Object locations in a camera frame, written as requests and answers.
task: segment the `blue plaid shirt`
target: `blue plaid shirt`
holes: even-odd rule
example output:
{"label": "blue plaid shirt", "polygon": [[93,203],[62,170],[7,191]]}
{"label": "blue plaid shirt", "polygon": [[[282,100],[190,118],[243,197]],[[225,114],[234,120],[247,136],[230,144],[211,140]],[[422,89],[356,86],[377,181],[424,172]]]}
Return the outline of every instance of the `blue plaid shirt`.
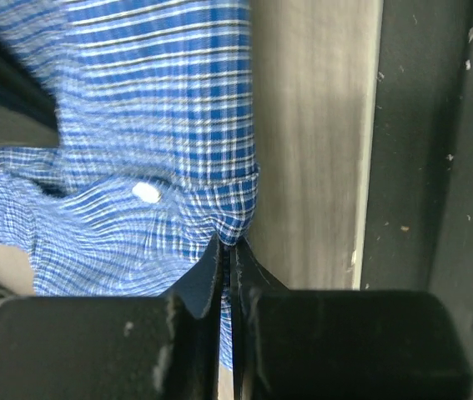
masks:
{"label": "blue plaid shirt", "polygon": [[[36,293],[157,295],[214,232],[244,234],[258,179],[247,1],[0,0],[0,41],[58,105],[59,148],[0,147],[0,243],[29,254]],[[221,343],[230,366],[226,301]]]}

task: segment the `debris speck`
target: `debris speck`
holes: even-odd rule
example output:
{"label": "debris speck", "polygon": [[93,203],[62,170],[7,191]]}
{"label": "debris speck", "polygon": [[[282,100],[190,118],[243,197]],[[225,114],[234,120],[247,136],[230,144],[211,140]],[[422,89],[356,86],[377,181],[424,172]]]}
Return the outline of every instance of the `debris speck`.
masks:
{"label": "debris speck", "polygon": [[128,338],[128,336],[130,335],[130,331],[132,331],[133,328],[133,322],[127,321],[127,323],[125,323],[125,327],[123,328],[123,335]]}
{"label": "debris speck", "polygon": [[470,31],[468,32],[468,43],[471,43],[473,40],[473,27],[470,28]]}

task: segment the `shirt button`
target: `shirt button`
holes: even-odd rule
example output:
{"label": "shirt button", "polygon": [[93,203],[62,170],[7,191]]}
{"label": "shirt button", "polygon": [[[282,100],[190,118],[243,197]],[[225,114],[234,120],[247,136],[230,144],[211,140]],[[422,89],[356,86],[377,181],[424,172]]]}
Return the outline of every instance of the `shirt button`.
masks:
{"label": "shirt button", "polygon": [[139,197],[143,202],[155,204],[160,201],[162,195],[153,185],[139,182],[133,187],[133,195]]}

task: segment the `blue and white cloth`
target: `blue and white cloth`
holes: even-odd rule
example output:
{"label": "blue and white cloth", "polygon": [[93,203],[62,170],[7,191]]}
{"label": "blue and white cloth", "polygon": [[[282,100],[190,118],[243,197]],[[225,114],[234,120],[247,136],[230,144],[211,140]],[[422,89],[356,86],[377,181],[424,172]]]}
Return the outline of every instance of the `blue and white cloth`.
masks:
{"label": "blue and white cloth", "polygon": [[[247,1],[0,0],[0,41],[58,105],[59,148],[0,147],[0,243],[29,254],[36,293],[157,295],[214,232],[245,233]],[[231,366],[226,301],[221,336]]]}

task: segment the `wood grain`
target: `wood grain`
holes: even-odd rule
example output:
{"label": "wood grain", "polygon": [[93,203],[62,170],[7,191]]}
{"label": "wood grain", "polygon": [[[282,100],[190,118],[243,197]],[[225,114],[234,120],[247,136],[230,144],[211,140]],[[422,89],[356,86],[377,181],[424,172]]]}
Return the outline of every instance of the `wood grain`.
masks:
{"label": "wood grain", "polygon": [[262,167],[254,252],[293,288],[356,287],[381,1],[251,4]]}

